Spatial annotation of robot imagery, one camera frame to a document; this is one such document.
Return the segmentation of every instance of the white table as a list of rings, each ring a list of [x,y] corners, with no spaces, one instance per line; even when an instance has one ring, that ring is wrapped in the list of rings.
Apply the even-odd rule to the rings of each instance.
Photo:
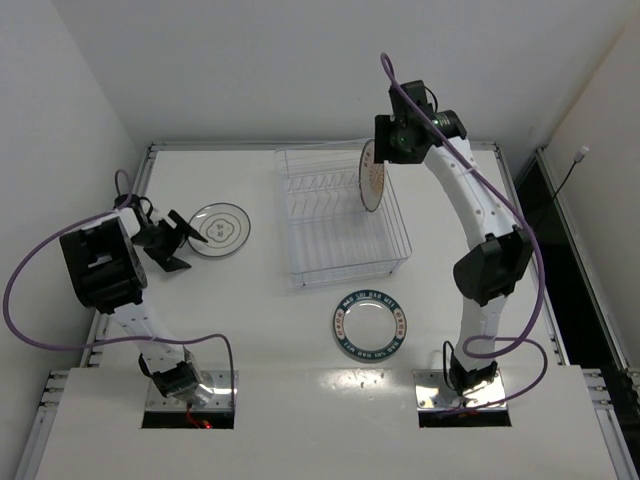
[[[478,150],[475,158],[502,188],[494,152]],[[160,151],[146,188],[158,209],[188,218],[224,201],[244,208],[253,224],[246,245],[228,258],[180,251],[193,265],[188,271],[165,274],[143,259],[147,296],[174,333],[230,337],[239,372],[235,428],[141,429],[148,380],[138,352],[107,347],[100,368],[72,371],[38,478],[615,478],[581,370],[556,364],[544,318],[531,337],[547,348],[549,373],[510,402],[512,427],[418,428],[411,372],[439,368],[443,340],[457,340],[462,300],[452,266],[465,237],[424,166],[389,170],[413,256],[393,275],[292,290],[273,152]],[[338,349],[330,321],[346,294],[364,288],[402,305],[408,336],[375,365],[384,379],[361,388],[367,366]],[[535,291],[527,273],[509,299],[502,335],[521,332]],[[191,350],[201,366],[227,368],[221,342]],[[541,359],[523,346],[499,365],[514,392],[535,378]]]

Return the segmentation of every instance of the dish rack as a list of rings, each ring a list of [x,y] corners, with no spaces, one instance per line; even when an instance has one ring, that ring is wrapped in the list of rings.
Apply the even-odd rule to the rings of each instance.
[[[411,256],[411,243],[387,172],[378,209],[360,198],[366,140],[275,152],[296,286],[389,274]]]

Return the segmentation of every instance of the rack wire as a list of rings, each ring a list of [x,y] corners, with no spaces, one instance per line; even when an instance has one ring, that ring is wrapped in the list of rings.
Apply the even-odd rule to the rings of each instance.
[[[358,168],[365,142],[275,153],[294,285],[389,274],[411,255],[388,172],[380,207],[369,213],[362,204]]]

